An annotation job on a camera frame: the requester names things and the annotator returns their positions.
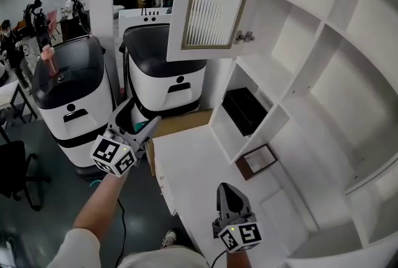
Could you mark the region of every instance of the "white shelving unit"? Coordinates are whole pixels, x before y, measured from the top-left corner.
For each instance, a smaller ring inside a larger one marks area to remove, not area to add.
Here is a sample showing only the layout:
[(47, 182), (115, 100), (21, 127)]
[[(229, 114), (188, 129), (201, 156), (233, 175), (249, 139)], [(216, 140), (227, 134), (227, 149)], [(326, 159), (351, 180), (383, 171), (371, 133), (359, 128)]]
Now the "white shelving unit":
[[(257, 0), (250, 29), (226, 90), (248, 87), (269, 113), (243, 137), (219, 105), (210, 127), (231, 163), (268, 143), (288, 171), (303, 203), (262, 206), (289, 264), (398, 234), (398, 0)], [(287, 220), (303, 223), (294, 238)]]

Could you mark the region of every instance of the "white table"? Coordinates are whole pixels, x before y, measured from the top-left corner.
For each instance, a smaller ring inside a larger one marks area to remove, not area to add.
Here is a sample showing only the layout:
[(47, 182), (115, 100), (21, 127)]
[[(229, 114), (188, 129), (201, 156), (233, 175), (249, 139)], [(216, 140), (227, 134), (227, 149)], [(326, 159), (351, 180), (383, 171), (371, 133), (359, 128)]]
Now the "white table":
[[(218, 217), (216, 193), (222, 182), (234, 185), (249, 198), (262, 224), (264, 242), (248, 251), (252, 267), (276, 268), (283, 264), (288, 254), (261, 208), (261, 203), (280, 187), (270, 172), (245, 181), (237, 166), (229, 163), (208, 125), (153, 141), (157, 166), (162, 172), (158, 182), (165, 200), (170, 198), (195, 247), (210, 264), (225, 250), (222, 241), (213, 238), (211, 227)], [(215, 265), (222, 267), (226, 267), (226, 256), (221, 256)]]
[[(0, 87), (0, 110), (6, 109), (9, 107), (12, 107), (14, 112), (19, 116), (21, 121), (23, 123), (26, 123), (24, 117), (22, 116), (22, 110), (18, 109), (15, 105), (15, 99), (17, 98), (18, 93), (21, 94), (22, 99), (24, 100), (24, 104), (27, 105), (27, 107), (30, 110), (30, 120), (32, 120), (32, 116), (37, 119), (37, 115), (35, 111), (33, 110), (32, 106), (30, 105), (29, 101), (26, 98), (26, 95), (24, 94), (21, 86), (19, 85), (18, 81), (13, 81), (11, 83), (8, 83), (2, 87)], [(6, 133), (0, 126), (0, 134), (3, 136), (3, 138), (10, 143), (10, 140), (8, 139)]]

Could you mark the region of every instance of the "white drawer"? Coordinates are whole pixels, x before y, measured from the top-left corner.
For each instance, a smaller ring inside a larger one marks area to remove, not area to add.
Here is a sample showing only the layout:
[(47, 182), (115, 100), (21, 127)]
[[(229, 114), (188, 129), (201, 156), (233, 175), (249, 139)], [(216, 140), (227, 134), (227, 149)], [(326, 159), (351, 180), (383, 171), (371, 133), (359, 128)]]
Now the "white drawer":
[(162, 191), (163, 198), (167, 204), (167, 207), (169, 208), (170, 214), (172, 216), (175, 216), (177, 215), (177, 210), (174, 207), (172, 194), (169, 186), (167, 185), (167, 181), (164, 178), (162, 168), (160, 164), (156, 161), (156, 157), (155, 157), (155, 168), (156, 168), (156, 179), (160, 186), (160, 190)]

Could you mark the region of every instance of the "gray floor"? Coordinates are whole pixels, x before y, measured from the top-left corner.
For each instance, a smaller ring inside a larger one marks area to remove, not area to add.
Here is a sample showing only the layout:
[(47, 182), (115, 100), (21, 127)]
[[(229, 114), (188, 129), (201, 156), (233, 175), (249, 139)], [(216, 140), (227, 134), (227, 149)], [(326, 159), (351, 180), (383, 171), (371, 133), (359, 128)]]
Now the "gray floor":
[[(32, 199), (42, 201), (43, 208), (29, 208), (23, 193), (21, 201), (0, 195), (0, 230), (16, 241), (18, 268), (43, 268), (57, 253), (65, 233), (94, 188), (78, 178), (72, 164), (52, 139), (43, 121), (7, 130), (11, 140), (23, 140), (27, 152), (36, 152), (38, 161), (31, 163), (30, 174), (51, 176), (52, 182), (31, 183)], [(147, 162), (132, 170), (121, 194), (126, 209), (127, 238), (124, 254), (158, 249), (169, 229), (178, 232), (178, 243), (192, 246), (178, 217), (170, 215), (156, 179), (151, 177)], [(121, 210), (101, 245), (102, 267), (114, 267), (123, 239)]]

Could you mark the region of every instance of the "shoe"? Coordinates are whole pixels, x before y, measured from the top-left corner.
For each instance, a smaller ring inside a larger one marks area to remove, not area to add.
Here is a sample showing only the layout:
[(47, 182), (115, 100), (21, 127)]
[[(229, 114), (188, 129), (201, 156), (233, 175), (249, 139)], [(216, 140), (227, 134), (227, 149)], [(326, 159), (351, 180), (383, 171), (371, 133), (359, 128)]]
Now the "shoe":
[(177, 241), (177, 234), (175, 231), (168, 231), (165, 238), (162, 241), (162, 248), (173, 246)]

